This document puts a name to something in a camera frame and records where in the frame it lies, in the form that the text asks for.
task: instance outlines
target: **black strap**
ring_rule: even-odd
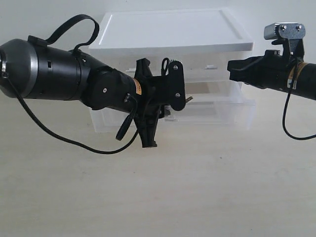
[[[64,24],[62,24],[60,27],[58,27],[58,29],[48,39],[43,40],[43,39],[39,39],[39,38],[36,38],[33,36],[29,36],[29,41],[31,41],[35,44],[40,44],[42,46],[47,46],[47,45],[53,44],[72,26],[74,26],[75,24],[77,24],[80,21],[83,21],[85,19],[89,19],[89,20],[92,20],[94,22],[94,31],[93,31],[92,36],[89,39],[89,41],[87,41],[86,43],[80,43],[74,48],[74,52],[77,52],[81,46],[87,46],[87,45],[92,44],[96,40],[96,38],[98,37],[99,31],[100,31],[100,26],[91,16],[84,15],[84,14],[74,16],[74,17],[70,18],[68,21],[66,21]]]

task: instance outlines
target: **white wall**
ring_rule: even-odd
[[[264,26],[299,21],[307,28],[306,60],[316,62],[316,3],[229,2],[255,38],[256,54],[271,48],[262,37]],[[78,13],[101,20],[106,9],[189,4],[216,5],[206,0],[2,0],[0,43],[28,34],[45,38]],[[68,49],[79,38],[88,38],[89,24],[75,28],[56,46]],[[250,131],[213,126],[159,129],[158,148],[141,149],[137,140],[128,151],[111,157],[48,137],[15,99],[1,94],[0,236],[314,236],[315,141],[296,142],[284,135],[284,94],[251,87],[245,92],[258,104]],[[88,110],[79,102],[29,104],[62,135],[100,149],[121,145],[115,134],[94,133]],[[316,131],[315,106],[293,97],[290,130],[297,135]]]

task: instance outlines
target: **white lid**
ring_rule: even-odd
[[[108,12],[91,53],[168,56],[251,51],[253,40],[226,8]]]

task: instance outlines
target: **plastic storage box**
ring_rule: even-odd
[[[227,62],[251,56],[253,41],[229,10],[111,12],[101,22],[91,55],[130,76],[136,60],[148,58],[154,76],[164,57],[184,66],[185,109],[159,120],[159,126],[241,124],[249,128],[255,102],[246,99],[241,84],[229,81]],[[96,132],[117,131],[127,114],[90,110]]]

